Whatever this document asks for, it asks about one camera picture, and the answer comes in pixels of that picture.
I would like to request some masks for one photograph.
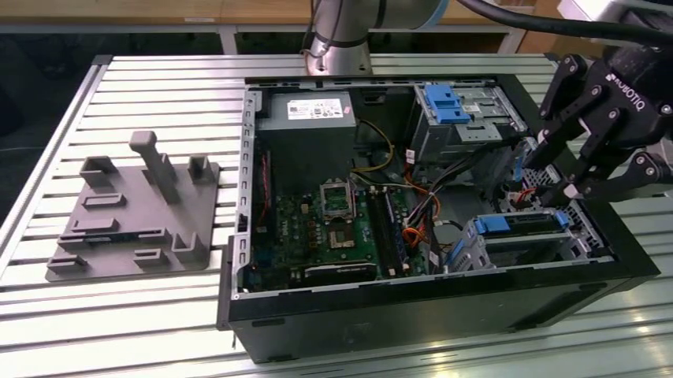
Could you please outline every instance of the yellow wire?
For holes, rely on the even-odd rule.
[[[389,137],[387,136],[387,134],[384,133],[384,131],[377,127],[376,124],[373,124],[368,120],[360,120],[360,121],[364,124],[368,124],[368,126],[370,126],[377,131],[377,133],[384,137],[384,139],[387,139],[387,143],[389,144],[389,158],[387,159],[387,161],[384,162],[384,164],[377,165],[376,167],[353,168],[352,169],[353,172],[373,172],[373,171],[379,171],[380,169],[387,168],[389,166],[391,162],[393,161],[395,145],[391,142]]]

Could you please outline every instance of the gray plastic holder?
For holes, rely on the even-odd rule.
[[[83,280],[202,270],[212,259],[221,168],[206,156],[173,165],[154,132],[134,132],[146,166],[89,157],[86,180],[47,280]]]

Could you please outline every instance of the aluminum extrusion table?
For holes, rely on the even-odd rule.
[[[375,72],[517,74],[543,100],[555,73],[541,55],[376,55]],[[673,373],[673,199],[616,209],[663,274],[551,328],[256,365],[214,328],[221,247],[232,234],[245,77],[301,76],[297,56],[115,57],[87,74],[0,229],[0,376],[655,376]],[[89,155],[142,160],[127,147],[152,129],[174,163],[221,164],[210,268],[103,283],[49,283],[46,261],[75,206]]]

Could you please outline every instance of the black cable hose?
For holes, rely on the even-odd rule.
[[[513,28],[533,32],[640,43],[646,46],[673,45],[673,34],[612,22],[560,20],[509,11],[484,0],[459,0],[476,14]]]

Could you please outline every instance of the electronic chip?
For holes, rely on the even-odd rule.
[[[333,221],[328,227],[329,247],[333,249],[356,247],[354,225],[341,221]]]

